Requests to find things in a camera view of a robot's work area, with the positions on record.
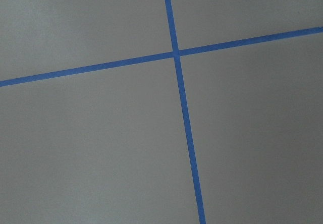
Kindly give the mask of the blue tape line lengthwise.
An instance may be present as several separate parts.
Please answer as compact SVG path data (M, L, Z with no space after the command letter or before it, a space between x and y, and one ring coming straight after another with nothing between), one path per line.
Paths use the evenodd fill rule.
M194 193L195 193L195 199L196 199L196 205L197 205L197 213L198 213L199 222L206 224L202 191L201 191L200 178L199 178L199 172L198 172L198 164L196 160L191 122L190 122L190 116L189 116L189 109L188 109L187 97L186 97L186 91L185 91L184 76L182 71L181 57L180 57L177 34L176 34L176 25L175 25L175 19L174 19L173 7L172 7L172 0L165 0L165 5L166 5L166 13L167 13L170 39L171 39L171 45L172 45L172 54L173 54L173 59L175 64L175 71L176 71L177 84L178 84L178 90L179 90L179 97L180 97L180 103L181 103L181 110L182 110L182 116L183 116L183 122L184 122L185 136L187 141L191 174L192 174L192 180L193 180L193 186L194 186Z

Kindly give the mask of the blue tape line crosswise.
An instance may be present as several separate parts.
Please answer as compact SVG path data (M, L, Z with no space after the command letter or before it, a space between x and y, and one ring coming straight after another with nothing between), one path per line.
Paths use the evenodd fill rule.
M300 36L306 36L306 35L312 35L312 34L319 34L319 33L322 33L322 27L301 29L301 30L296 30L296 31L289 31L289 32L283 32L283 33L264 35L264 36L259 36L259 37L253 37L253 38L240 39L240 40L234 40L234 41L229 41L229 42L222 42L222 43L216 43L216 44L211 44L211 45L193 47L193 48L188 48L188 49L182 49L178 52L178 55L182 57L182 56L186 56L186 55L200 54L200 53L209 52L209 51L216 51L216 50L222 50L222 49L228 49L228 48L234 48L234 47L241 47L241 46L245 46L245 45L258 44L258 43L263 43L263 42L269 42L269 41L275 41L275 40L281 40L281 39L287 39L287 38L293 38L293 37L300 37ZM174 57L173 52L163 52L163 53L158 53L158 54L146 55L146 56L138 57L138 58L124 59L124 60L101 63L101 64L96 64L96 65L83 66L83 67L77 67L77 68L72 68L72 69L36 74L36 75L31 75L31 76L2 80L1 87L22 84L22 83L28 83L28 82L34 82L34 81L47 80L47 79L52 79L52 78L59 78L59 77L64 77L64 76L69 76L69 75L76 75L76 74L100 71L100 70L123 67L123 66L128 66L128 65L141 64L141 63L146 63L146 62L153 62L153 61L158 61L158 60L163 60L163 59L170 59L173 57Z

